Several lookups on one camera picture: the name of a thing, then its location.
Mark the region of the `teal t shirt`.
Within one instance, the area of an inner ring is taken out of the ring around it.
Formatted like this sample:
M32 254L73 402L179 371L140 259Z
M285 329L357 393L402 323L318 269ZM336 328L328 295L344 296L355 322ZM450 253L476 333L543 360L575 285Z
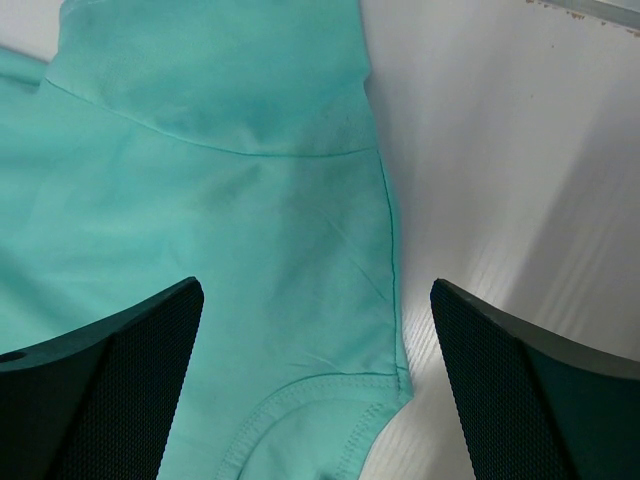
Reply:
M164 479L356 479L410 400L355 1L66 1L1 53L1 344L186 277Z

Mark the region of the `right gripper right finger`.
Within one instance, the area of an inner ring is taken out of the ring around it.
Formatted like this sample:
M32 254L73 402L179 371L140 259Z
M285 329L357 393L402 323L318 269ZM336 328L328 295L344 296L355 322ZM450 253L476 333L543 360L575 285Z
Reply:
M636 479L639 364L438 279L431 309L478 479Z

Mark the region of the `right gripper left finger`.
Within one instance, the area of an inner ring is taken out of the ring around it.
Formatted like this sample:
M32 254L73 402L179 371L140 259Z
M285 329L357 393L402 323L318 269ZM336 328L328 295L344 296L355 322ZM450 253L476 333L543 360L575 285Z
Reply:
M1 356L4 479L154 479L204 304L186 278Z

